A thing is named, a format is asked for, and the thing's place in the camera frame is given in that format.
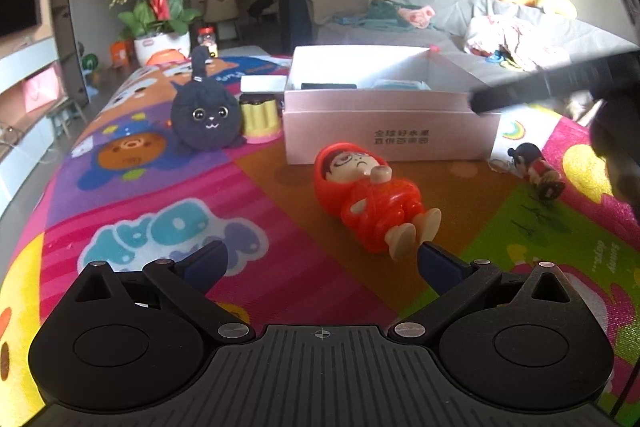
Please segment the small red black figurine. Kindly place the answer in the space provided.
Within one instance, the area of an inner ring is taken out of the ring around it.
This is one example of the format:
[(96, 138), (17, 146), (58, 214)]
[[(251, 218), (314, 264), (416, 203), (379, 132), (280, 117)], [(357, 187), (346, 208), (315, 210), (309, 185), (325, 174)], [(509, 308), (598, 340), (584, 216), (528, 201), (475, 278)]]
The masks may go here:
[(548, 163), (538, 146), (522, 143), (509, 148), (508, 155), (516, 170), (533, 185), (540, 200), (555, 200), (561, 196), (566, 187), (564, 178)]

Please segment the red hooded doll figure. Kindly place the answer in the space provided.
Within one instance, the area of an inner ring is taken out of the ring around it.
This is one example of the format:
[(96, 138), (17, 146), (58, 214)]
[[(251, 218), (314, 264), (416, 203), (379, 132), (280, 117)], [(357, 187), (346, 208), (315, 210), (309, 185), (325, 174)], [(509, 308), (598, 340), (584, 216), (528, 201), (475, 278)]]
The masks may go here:
[(314, 194), (370, 254), (394, 260), (431, 242), (442, 210), (423, 204), (420, 188), (395, 176), (387, 162), (364, 148), (338, 142), (314, 160)]

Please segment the black cat plush toy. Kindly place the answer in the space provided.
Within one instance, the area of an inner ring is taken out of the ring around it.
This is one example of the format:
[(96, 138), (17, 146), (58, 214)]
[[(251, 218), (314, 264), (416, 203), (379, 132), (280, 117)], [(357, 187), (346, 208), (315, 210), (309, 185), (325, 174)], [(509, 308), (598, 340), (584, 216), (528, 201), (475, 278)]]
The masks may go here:
[(205, 46), (191, 54), (191, 80), (173, 81), (176, 94), (171, 104), (171, 129), (191, 150), (222, 150), (246, 143), (242, 135), (242, 114), (237, 98), (215, 78), (207, 75), (210, 59)]

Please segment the white grey rectangular block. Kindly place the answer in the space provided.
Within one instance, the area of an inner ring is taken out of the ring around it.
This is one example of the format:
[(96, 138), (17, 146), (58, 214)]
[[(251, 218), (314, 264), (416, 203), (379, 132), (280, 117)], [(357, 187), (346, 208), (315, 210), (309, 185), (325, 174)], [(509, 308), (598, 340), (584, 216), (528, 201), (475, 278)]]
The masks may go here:
[(240, 91), (245, 94), (283, 93), (287, 75), (244, 75), (240, 81)]

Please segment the grey sofa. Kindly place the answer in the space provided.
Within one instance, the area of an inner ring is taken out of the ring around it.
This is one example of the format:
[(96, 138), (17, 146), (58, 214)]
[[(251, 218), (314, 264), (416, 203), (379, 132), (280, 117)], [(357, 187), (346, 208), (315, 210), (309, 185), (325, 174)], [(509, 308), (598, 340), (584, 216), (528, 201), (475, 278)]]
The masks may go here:
[(308, 0), (314, 42), (432, 48), (486, 83), (634, 43), (582, 20), (500, 0)]

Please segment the colourful cartoon play mat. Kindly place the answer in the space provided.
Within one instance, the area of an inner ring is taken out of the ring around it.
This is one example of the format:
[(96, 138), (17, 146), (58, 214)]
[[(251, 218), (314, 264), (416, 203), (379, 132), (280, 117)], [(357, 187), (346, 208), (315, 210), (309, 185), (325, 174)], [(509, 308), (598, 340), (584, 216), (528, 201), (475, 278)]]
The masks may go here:
[[(182, 259), (208, 242), (228, 251), (210, 298), (255, 327), (387, 326), (434, 296), (412, 258), (370, 254), (314, 197), (309, 166), (291, 166), (284, 143), (246, 144), (179, 158), (172, 149), (172, 82), (188, 65), (145, 67), (115, 93), (47, 184), (1, 286), (1, 421), (19, 426), (42, 407), (27, 353), (40, 324), (84, 266), (115, 270)], [(566, 187), (540, 200), (509, 148), (539, 147)], [(617, 202), (585, 128), (523, 107), (500, 121), (488, 161), (405, 162), (427, 207), (442, 210), (437, 243), (465, 260), (488, 258), (525, 273), (559, 265), (614, 348), (601, 407), (639, 421), (639, 229)]]

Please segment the pink cardboard box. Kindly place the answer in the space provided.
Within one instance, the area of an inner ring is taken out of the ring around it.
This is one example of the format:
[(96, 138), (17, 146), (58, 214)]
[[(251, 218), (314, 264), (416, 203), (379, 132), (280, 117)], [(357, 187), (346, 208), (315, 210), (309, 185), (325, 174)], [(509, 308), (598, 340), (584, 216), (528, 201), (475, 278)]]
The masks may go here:
[(480, 85), (429, 48), (299, 46), (284, 88), (286, 158), (310, 165), (350, 142), (392, 161), (486, 159), (500, 116), (470, 109)]

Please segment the orange bowl toy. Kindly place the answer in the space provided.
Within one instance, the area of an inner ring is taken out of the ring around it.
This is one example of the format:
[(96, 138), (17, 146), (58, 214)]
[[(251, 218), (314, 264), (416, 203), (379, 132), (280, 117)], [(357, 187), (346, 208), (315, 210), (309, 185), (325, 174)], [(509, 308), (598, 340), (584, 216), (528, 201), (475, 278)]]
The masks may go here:
[(189, 61), (189, 57), (186, 57), (179, 50), (176, 49), (164, 49), (153, 53), (149, 60), (146, 61), (146, 66), (157, 66), (166, 64), (180, 64)]

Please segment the glass jar with red lid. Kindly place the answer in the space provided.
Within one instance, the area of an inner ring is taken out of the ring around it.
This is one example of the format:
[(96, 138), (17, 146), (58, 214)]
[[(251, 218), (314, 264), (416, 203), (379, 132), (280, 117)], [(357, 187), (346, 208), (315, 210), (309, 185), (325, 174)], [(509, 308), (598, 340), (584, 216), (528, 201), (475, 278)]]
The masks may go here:
[(213, 27), (205, 26), (198, 30), (198, 44), (204, 46), (211, 58), (218, 56), (218, 43), (216, 30)]

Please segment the orchid plant in white pot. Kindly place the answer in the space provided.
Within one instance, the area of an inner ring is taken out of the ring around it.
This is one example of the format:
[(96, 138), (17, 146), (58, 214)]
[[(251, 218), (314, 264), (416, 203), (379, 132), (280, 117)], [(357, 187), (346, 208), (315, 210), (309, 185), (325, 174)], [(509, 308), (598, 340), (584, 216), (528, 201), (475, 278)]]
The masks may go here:
[(123, 6), (117, 16), (124, 24), (119, 39), (131, 42), (140, 66), (154, 54), (176, 51), (188, 57), (191, 52), (191, 26), (201, 17), (184, 0), (107, 0), (111, 9)]

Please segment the white wall shelf unit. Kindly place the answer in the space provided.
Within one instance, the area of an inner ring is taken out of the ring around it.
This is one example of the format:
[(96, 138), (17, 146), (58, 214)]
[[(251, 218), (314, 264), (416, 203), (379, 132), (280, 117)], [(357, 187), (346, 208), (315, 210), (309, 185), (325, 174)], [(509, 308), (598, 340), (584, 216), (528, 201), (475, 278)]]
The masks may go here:
[(1, 59), (1, 209), (7, 210), (54, 141), (47, 117), (62, 100), (58, 49), (53, 38)]

